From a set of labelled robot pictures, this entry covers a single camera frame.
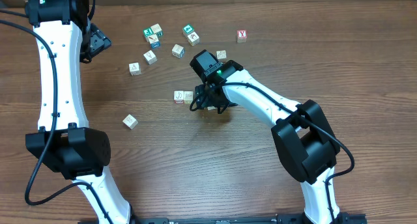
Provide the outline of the small wooden picture block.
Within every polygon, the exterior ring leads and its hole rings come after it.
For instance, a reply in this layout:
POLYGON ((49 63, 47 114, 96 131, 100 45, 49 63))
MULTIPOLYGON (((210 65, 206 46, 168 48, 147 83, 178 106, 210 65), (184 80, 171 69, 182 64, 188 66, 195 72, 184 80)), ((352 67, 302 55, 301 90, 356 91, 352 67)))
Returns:
POLYGON ((184 91, 184 103, 191 104, 194 99, 194 92, 193 91, 184 91))

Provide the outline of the green letter L block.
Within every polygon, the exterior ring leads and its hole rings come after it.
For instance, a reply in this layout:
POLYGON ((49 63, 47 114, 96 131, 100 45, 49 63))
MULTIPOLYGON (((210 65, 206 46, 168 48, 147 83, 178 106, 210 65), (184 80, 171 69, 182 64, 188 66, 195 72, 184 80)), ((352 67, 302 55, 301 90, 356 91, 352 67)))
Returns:
POLYGON ((184 91, 174 91, 173 101, 175 104, 184 103, 184 91))

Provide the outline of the wooden block blue side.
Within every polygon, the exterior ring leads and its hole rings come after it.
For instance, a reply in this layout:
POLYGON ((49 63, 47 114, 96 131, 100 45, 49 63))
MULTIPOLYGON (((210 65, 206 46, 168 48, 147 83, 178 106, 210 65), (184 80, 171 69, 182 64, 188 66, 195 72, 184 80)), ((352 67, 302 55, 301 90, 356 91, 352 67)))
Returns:
POLYGON ((175 44, 171 51, 172 51, 173 56, 179 59, 181 59, 182 56, 184 55, 184 48, 178 44, 175 44))

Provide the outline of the wooden block pencil picture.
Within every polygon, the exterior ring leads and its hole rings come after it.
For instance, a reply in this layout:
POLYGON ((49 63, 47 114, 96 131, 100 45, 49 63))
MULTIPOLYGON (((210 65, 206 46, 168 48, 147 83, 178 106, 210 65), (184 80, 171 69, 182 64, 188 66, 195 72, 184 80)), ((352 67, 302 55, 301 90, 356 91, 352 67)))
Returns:
POLYGON ((149 41, 152 49, 160 47, 160 41, 159 41, 159 38, 157 37, 157 35, 148 36, 148 41, 149 41))

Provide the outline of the wooden block text top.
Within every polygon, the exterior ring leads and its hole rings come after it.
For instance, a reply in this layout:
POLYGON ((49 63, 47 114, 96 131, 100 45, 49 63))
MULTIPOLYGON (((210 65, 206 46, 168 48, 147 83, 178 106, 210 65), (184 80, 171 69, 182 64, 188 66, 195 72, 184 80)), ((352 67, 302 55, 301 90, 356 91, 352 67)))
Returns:
POLYGON ((143 56, 144 56, 148 65, 152 65, 153 63, 155 63, 157 61, 157 57, 153 53, 152 50, 147 51, 146 53, 143 54, 143 56))

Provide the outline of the wooden block red picture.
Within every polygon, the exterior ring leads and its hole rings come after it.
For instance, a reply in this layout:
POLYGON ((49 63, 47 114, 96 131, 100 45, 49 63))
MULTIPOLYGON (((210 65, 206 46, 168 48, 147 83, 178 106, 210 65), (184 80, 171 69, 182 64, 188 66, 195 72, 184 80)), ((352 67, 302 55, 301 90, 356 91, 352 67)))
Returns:
POLYGON ((123 121, 122 121, 128 128, 130 128, 131 130, 133 130, 137 124, 138 121, 132 116, 132 115, 127 115, 123 121))

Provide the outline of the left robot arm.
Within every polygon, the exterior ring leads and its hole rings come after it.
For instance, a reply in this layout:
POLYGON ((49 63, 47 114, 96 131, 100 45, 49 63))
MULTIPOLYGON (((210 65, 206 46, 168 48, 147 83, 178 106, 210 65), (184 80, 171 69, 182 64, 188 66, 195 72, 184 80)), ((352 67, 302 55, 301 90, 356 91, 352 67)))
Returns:
POLYGON ((28 151, 86 196, 99 223, 136 223, 130 203, 109 170, 108 135, 89 127, 79 66, 109 48, 92 23, 95 0, 28 0, 25 13, 40 57, 38 130, 25 137, 28 151))

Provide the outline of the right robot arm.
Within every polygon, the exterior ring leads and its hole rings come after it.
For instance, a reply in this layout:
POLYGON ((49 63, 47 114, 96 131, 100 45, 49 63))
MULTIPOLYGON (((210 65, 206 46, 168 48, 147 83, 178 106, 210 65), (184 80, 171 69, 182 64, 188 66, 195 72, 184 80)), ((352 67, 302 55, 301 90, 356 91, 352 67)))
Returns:
POLYGON ((332 175, 340 145, 321 109, 314 101, 300 104, 276 94, 256 81, 233 60, 223 63, 207 50, 190 66, 202 84, 195 88, 191 111, 241 106, 270 129, 284 169, 302 187, 306 223, 337 223, 332 175))

